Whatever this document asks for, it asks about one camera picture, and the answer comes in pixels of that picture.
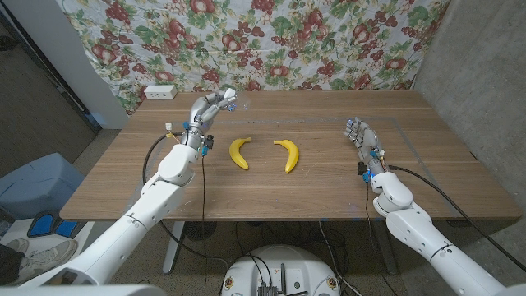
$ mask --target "gray wall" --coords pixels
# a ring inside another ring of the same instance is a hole
[[[526,204],[524,20],[524,1],[451,1],[415,83],[415,90],[522,205]]]
[[[85,56],[78,34],[55,0],[4,0],[16,19],[37,43],[64,80],[92,112],[102,128],[122,128],[128,121]]]

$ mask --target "white outlet box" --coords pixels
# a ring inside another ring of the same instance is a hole
[[[148,99],[173,99],[177,93],[175,86],[148,86],[145,89]]]

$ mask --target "table leg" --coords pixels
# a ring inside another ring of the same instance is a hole
[[[182,231],[184,230],[184,221],[175,221],[173,223],[172,234],[181,240]],[[164,258],[163,273],[169,275],[173,271],[173,266],[177,260],[179,244],[170,238],[168,249],[166,250],[166,257]]]
[[[399,273],[398,266],[396,265],[385,221],[372,221],[372,228],[375,231],[376,243],[380,249],[380,254],[384,259],[385,271],[390,275],[397,275]]]

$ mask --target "blue connector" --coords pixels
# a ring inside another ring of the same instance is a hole
[[[369,181],[372,180],[372,177],[374,177],[375,175],[371,173],[371,170],[368,169],[367,170],[367,173],[363,174],[362,175],[362,178],[363,178],[363,182],[365,183],[369,183]]]

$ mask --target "wire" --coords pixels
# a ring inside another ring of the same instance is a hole
[[[321,284],[323,284],[324,281],[330,279],[330,275],[328,275],[326,278],[324,278],[323,280],[321,280],[321,282],[316,286],[316,288],[314,289],[314,293],[312,293],[312,295],[316,295],[316,291],[318,290],[318,288],[320,288]]]
[[[172,132],[172,134],[174,136],[181,136],[181,132]],[[150,156],[151,156],[151,152],[154,150],[154,148],[166,137],[166,135],[163,135],[161,136],[159,139],[155,140],[154,144],[150,147],[150,149],[148,150],[148,153],[146,154],[146,157],[145,157],[145,161],[144,161],[144,164],[142,165],[142,182],[144,184],[146,184],[146,167],[148,166],[148,160],[150,160]],[[196,256],[199,256],[199,257],[203,257],[203,258],[208,258],[208,259],[211,259],[211,260],[218,260],[218,261],[221,261],[223,262],[226,266],[227,266],[227,269],[228,269],[228,263],[223,259],[223,258],[219,258],[219,257],[208,257],[206,255],[203,255],[197,251],[194,251],[193,249],[191,249],[190,247],[188,247],[187,245],[185,245],[184,243],[182,243],[178,238],[175,237],[175,235],[172,234],[172,231],[170,231],[170,229],[168,229],[168,227],[166,226],[166,224],[164,223],[163,220],[161,220],[159,222],[159,224],[161,225],[161,227],[164,229],[164,231],[170,236],[170,238],[172,238],[177,244],[179,244],[182,248],[186,249],[187,251],[189,251],[190,253],[196,255]]]
[[[513,263],[515,263],[516,266],[518,266],[521,270],[526,272],[526,266],[524,264],[522,264],[519,260],[517,260],[513,255],[508,253],[508,251],[506,251],[499,243],[494,241],[493,238],[491,238],[482,229],[480,229],[478,225],[476,225],[475,222],[471,220],[471,218],[469,218],[469,216],[466,213],[464,213],[464,211],[456,203],[454,203],[454,201],[451,200],[450,197],[448,197],[447,194],[445,194],[440,188],[438,188],[437,185],[431,183],[429,180],[422,177],[418,173],[413,172],[412,170],[404,169],[404,168],[401,168],[395,165],[390,165],[389,168],[392,170],[399,170],[405,173],[410,173],[413,176],[421,179],[427,185],[433,187],[433,189],[435,189],[438,193],[440,193],[484,238],[486,238],[493,246],[495,246],[499,251],[501,251],[506,257],[508,257],[508,259],[510,259]]]
[[[369,224],[369,239],[371,240],[372,251],[374,253],[376,253],[376,245],[374,243],[374,239],[372,239],[371,217],[369,216],[369,209],[368,209],[368,206],[369,206],[369,183],[365,183],[365,186],[367,187],[366,202],[365,202],[365,213],[367,214],[367,223]],[[385,281],[385,284],[387,284],[387,286],[389,287],[389,289],[391,290],[391,292],[394,295],[398,296],[398,294],[395,292],[395,289],[393,289],[393,287],[391,287],[391,285],[389,284],[389,282],[385,278],[384,274],[382,273],[381,266],[378,266],[378,268],[380,269],[380,275],[381,275],[381,278]]]
[[[221,261],[221,262],[224,263],[225,266],[227,266],[227,269],[228,269],[228,263],[223,258],[210,257],[210,256],[203,255],[203,254],[201,254],[201,253],[199,253],[197,251],[194,251],[193,249],[191,249],[190,247],[188,247],[187,245],[182,243],[180,240],[178,240],[178,238],[176,238],[175,235],[172,234],[170,229],[168,229],[168,227],[166,227],[166,224],[164,224],[164,222],[162,220],[159,222],[159,224],[161,225],[161,227],[163,227],[164,231],[166,231],[166,233],[170,236],[170,238],[172,238],[175,241],[175,243],[178,243],[181,247],[183,247],[184,249],[186,249],[190,253],[192,253],[192,254],[194,254],[196,256],[199,256],[199,257],[208,258],[208,259],[211,259],[211,260]]]
[[[258,256],[255,256],[255,255],[252,255],[251,253],[248,253],[248,255],[243,255],[242,257],[252,257],[252,260],[257,259],[261,262],[263,262],[263,264],[265,265],[265,268],[266,268],[266,272],[268,272],[269,274],[269,287],[272,287],[272,276],[270,275],[270,269],[269,269],[269,266],[266,265],[266,263],[263,261],[263,259],[259,258]]]
[[[201,216],[201,235],[205,237],[205,197],[206,197],[206,178],[205,178],[205,156],[201,157],[201,167],[203,168],[203,212]],[[206,295],[206,272],[208,271],[208,256],[206,255],[206,239],[203,239],[203,251],[205,252],[205,293]]]
[[[345,280],[345,278],[338,272],[338,268],[336,267],[336,260],[335,260],[335,255],[333,254],[332,252],[332,247],[330,246],[329,244],[329,241],[327,240],[327,237],[325,236],[325,232],[323,231],[323,225],[321,224],[321,220],[318,221],[318,223],[320,224],[320,231],[321,231],[321,235],[323,235],[323,239],[325,240],[325,243],[327,244],[327,247],[329,248],[329,253],[330,253],[330,258],[332,259],[332,264],[335,266],[335,270],[336,270],[336,275],[354,292],[356,293],[358,296],[362,296],[360,294],[360,292],[358,291],[358,289],[356,287],[354,287],[353,285],[351,285],[350,283],[347,282],[347,280]]]
[[[185,146],[186,146],[186,145],[188,145],[188,137],[190,136],[190,135],[188,134],[188,133],[189,133],[189,131],[190,131],[190,130],[189,130],[189,129],[187,129],[187,140],[186,140],[186,142],[184,143],[184,145],[185,145]]]
[[[241,241],[239,240],[239,234],[238,234],[238,223],[239,223],[239,222],[236,222],[236,239],[237,239],[237,241],[238,241],[239,249],[241,249],[241,256],[244,256],[244,255],[245,255],[245,251],[243,251],[243,246],[241,245]]]
[[[154,150],[154,148],[159,144],[164,138],[166,138],[166,135],[162,135],[159,137],[159,139],[155,140],[154,144],[150,147],[148,150],[148,153],[146,153],[144,164],[142,165],[142,184],[146,184],[146,167],[148,166],[148,160],[150,160],[151,152]]]
[[[245,255],[245,252],[243,251],[243,246],[241,245],[241,241],[239,240],[238,224],[239,224],[239,222],[236,221],[236,240],[238,241],[239,249],[241,250],[241,256],[242,257],[250,257],[250,258],[252,258],[252,260],[254,261],[254,264],[256,264],[257,270],[260,272],[261,282],[265,283],[264,280],[263,280],[263,274],[261,273],[261,269],[257,265],[256,259],[254,259],[255,256],[253,256],[251,253],[248,253],[248,255]]]

